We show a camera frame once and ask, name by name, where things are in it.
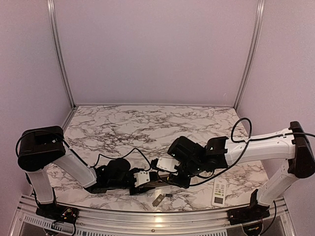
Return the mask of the grey battery compartment cover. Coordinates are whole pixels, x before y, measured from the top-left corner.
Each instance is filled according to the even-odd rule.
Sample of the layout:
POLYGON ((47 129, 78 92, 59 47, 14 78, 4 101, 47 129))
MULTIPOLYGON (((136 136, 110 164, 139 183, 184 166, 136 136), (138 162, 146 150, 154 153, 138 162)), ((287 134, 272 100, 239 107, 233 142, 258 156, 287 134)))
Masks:
POLYGON ((155 200, 152 202, 152 205, 154 206, 154 207, 157 207, 161 202, 162 202, 162 200, 165 198, 165 195, 164 194, 159 194, 156 198, 155 198, 155 200))

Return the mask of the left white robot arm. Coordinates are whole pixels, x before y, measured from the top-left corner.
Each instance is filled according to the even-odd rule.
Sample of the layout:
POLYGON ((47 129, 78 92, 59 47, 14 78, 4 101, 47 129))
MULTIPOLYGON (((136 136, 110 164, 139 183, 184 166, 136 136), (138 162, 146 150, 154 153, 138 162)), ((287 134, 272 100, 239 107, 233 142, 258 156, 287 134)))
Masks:
POLYGON ((64 140, 59 126, 25 131, 15 151, 18 165, 29 178, 37 201, 52 219, 62 215, 62 207, 55 203, 56 195, 47 174, 51 164, 67 172, 91 194, 116 189, 128 189, 131 195, 141 194, 153 189, 158 180, 156 172, 131 168, 125 158, 112 159, 100 167, 88 165, 64 140))

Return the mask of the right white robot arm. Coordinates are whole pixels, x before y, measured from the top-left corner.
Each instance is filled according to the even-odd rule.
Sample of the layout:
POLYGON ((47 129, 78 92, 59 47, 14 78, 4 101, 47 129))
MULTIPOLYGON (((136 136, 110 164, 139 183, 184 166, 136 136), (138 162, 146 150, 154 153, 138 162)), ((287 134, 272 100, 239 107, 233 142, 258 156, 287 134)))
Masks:
POLYGON ((216 169, 227 171, 236 164, 282 159, 284 162, 275 174, 254 194, 254 202, 244 209, 248 220, 255 220, 275 198, 294 182, 308 178, 315 173, 315 158, 308 140, 297 121, 290 127, 275 133, 235 140, 227 136, 208 140, 205 146, 193 142, 185 136, 177 138, 167 153, 179 164, 167 180, 182 188, 192 187, 190 180, 201 172, 216 169))

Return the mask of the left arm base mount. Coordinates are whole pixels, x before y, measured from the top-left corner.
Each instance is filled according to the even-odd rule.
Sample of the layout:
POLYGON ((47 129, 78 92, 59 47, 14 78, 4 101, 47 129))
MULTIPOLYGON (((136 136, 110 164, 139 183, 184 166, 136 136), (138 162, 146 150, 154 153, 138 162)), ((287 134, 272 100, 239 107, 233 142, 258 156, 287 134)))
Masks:
POLYGON ((56 197, 48 204, 42 204, 35 196, 37 204, 36 214, 45 218, 54 220, 55 222, 66 222, 75 224, 77 221, 78 209, 71 206, 63 206, 57 203, 56 197))

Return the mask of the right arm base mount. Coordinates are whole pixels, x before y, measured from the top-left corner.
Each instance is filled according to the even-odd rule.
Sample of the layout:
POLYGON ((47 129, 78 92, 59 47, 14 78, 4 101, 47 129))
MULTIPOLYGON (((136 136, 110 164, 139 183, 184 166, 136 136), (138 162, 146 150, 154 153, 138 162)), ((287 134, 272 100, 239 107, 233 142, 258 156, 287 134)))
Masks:
POLYGON ((263 206, 257 200, 258 189, 251 194, 250 204, 245 207, 233 208, 227 211, 230 225, 243 224, 269 217, 269 206, 263 206))

